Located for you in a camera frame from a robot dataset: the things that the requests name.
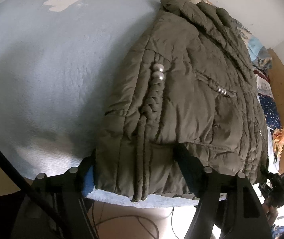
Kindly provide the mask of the olive green quilted hooded jacket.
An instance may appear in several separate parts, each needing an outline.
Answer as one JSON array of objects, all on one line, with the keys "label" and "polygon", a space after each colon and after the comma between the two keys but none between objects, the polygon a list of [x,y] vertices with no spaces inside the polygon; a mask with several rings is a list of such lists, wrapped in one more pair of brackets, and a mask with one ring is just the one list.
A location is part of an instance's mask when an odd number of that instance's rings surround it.
[{"label": "olive green quilted hooded jacket", "polygon": [[174,161],[183,144],[220,174],[260,183],[267,127],[248,50],[222,8],[161,0],[131,47],[109,97],[96,147],[96,189],[133,201],[193,198]]}]

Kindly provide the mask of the light blue cloud bed sheet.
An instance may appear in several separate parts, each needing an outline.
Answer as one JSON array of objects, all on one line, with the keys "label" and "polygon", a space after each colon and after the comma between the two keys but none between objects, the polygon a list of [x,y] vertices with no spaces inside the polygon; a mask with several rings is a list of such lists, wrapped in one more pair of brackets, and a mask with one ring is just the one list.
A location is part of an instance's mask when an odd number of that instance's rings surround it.
[{"label": "light blue cloud bed sheet", "polygon": [[[0,0],[0,150],[22,176],[61,174],[96,156],[120,66],[160,8],[161,0]],[[228,14],[257,67],[256,38]],[[138,208],[199,200],[192,193],[133,201],[96,189],[95,162],[85,188],[91,199]]]}]

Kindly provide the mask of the orange yellow crumpled cloth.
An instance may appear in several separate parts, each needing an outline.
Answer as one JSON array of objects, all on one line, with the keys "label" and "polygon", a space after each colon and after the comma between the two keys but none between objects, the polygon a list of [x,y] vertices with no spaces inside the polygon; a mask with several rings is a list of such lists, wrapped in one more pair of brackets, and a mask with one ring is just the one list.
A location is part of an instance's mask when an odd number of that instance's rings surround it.
[{"label": "orange yellow crumpled cloth", "polygon": [[272,135],[272,143],[274,156],[276,158],[276,161],[279,162],[284,147],[284,127],[281,129],[275,129]]}]

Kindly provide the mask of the navy starred striped pillow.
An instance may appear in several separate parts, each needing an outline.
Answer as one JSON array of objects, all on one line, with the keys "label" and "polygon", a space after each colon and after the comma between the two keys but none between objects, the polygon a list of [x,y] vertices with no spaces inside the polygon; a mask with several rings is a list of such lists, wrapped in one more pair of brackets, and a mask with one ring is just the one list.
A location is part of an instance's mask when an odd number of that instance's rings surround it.
[{"label": "navy starred striped pillow", "polygon": [[281,129],[282,124],[269,79],[263,71],[256,67],[253,67],[253,72],[257,82],[258,99],[264,111],[267,126],[273,131]]}]

